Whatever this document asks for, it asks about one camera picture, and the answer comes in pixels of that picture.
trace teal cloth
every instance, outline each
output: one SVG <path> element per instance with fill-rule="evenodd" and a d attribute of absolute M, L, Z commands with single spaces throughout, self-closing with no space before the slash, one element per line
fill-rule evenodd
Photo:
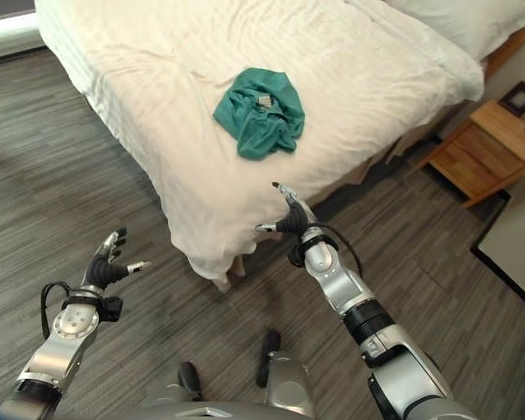
<path fill-rule="evenodd" d="M 269 108 L 259 98 L 270 95 Z M 213 113 L 237 140 L 237 153 L 260 160 L 278 150 L 292 153 L 304 129 L 305 113 L 286 73 L 262 68 L 241 72 Z"/>

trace black cable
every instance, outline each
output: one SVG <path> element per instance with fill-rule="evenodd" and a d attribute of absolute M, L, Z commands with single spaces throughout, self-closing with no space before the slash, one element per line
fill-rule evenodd
<path fill-rule="evenodd" d="M 67 298 L 68 296 L 70 296 L 70 292 L 85 292 L 85 293 L 91 293 L 96 298 L 103 301 L 103 296 L 93 290 L 72 289 L 66 282 L 54 282 L 54 283 L 46 284 L 45 287 L 43 287 L 43 289 L 41 290 L 41 330 L 43 331 L 43 337 L 45 338 L 45 340 L 48 339 L 49 336 L 51 335 L 51 328 L 49 327 L 49 320 L 46 316 L 46 300 L 49 296 L 49 292 L 54 286 L 61 287 L 64 290 Z"/>
<path fill-rule="evenodd" d="M 46 284 L 45 287 L 41 290 L 41 329 L 43 330 L 43 337 L 45 337 L 45 340 L 49 338 L 49 335 L 51 335 L 49 321 L 46 317 L 46 299 L 49 296 L 49 291 L 51 291 L 51 289 L 54 286 L 59 286 L 62 289 L 64 289 L 66 297 L 68 297 L 68 295 L 70 294 L 70 286 L 65 282 L 49 283 Z"/>
<path fill-rule="evenodd" d="M 346 245 L 346 247 L 352 254 L 353 260 L 356 262 L 356 266 L 358 267 L 358 274 L 360 275 L 360 278 L 362 280 L 364 279 L 363 264 L 361 263 L 361 260 L 358 257 L 358 255 L 356 254 L 356 251 L 354 251 L 354 248 L 352 247 L 352 245 L 350 245 L 350 241 L 341 232 L 339 232 L 337 229 L 335 229 L 332 226 L 326 225 L 325 223 L 310 223 L 309 225 L 307 225 L 307 227 L 308 228 L 327 228 L 331 232 L 333 232 L 342 241 L 342 243 Z"/>

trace gray carpet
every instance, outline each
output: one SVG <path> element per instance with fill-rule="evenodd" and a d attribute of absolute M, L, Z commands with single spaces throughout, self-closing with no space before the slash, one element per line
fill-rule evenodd
<path fill-rule="evenodd" d="M 525 419 L 525 304 L 468 251 L 501 202 L 460 207 L 451 188 L 412 171 L 430 149 L 375 168 L 318 214 L 353 242 L 368 284 L 462 403 L 485 419 Z M 352 339 L 316 283 L 287 263 L 291 241 L 262 244 L 225 296 L 195 275 L 169 241 L 148 177 L 48 51 L 0 63 L 0 398 L 42 341 L 43 284 L 76 285 L 121 225 L 122 261 L 155 265 L 109 289 L 125 300 L 121 321 L 101 325 L 59 418 L 130 410 L 185 360 L 207 398 L 260 402 L 254 378 L 269 327 L 311 370 L 320 418 L 381 418 Z M 59 304 L 53 293 L 50 312 Z"/>

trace white bedsheet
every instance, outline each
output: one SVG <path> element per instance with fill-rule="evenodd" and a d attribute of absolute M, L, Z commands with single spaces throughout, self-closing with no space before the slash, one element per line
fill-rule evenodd
<path fill-rule="evenodd" d="M 37 0 L 71 81 L 161 198 L 172 243 L 203 277 L 255 250 L 253 226 L 425 123 L 478 98 L 479 66 L 380 0 Z M 211 117 L 247 67 L 284 71 L 306 114 L 294 154 L 237 156 Z"/>

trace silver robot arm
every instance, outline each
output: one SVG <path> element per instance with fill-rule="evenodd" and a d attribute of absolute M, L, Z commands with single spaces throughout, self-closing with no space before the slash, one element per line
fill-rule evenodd
<path fill-rule="evenodd" d="M 305 267 L 317 280 L 358 344 L 361 358 L 373 369 L 367 384 L 383 418 L 477 419 L 453 400 L 431 358 L 383 309 L 361 276 L 342 264 L 336 244 L 307 204 L 286 185 L 273 186 L 285 196 L 290 212 L 279 222 L 259 225 L 256 230 L 299 235 L 290 261 Z"/>
<path fill-rule="evenodd" d="M 97 326 L 102 321 L 119 319 L 123 301 L 119 297 L 104 298 L 105 289 L 151 265 L 150 262 L 128 266 L 113 264 L 121 254 L 118 247 L 126 242 L 125 235 L 126 228 L 118 229 L 101 244 L 87 266 L 79 289 L 72 290 L 65 283 L 56 283 L 66 286 L 63 311 L 55 317 L 50 332 L 44 314 L 46 340 L 27 362 L 14 389 L 0 405 L 1 419 L 51 418 L 78 371 L 84 352 L 94 342 Z M 41 296 L 43 310 L 45 303 L 46 294 Z"/>

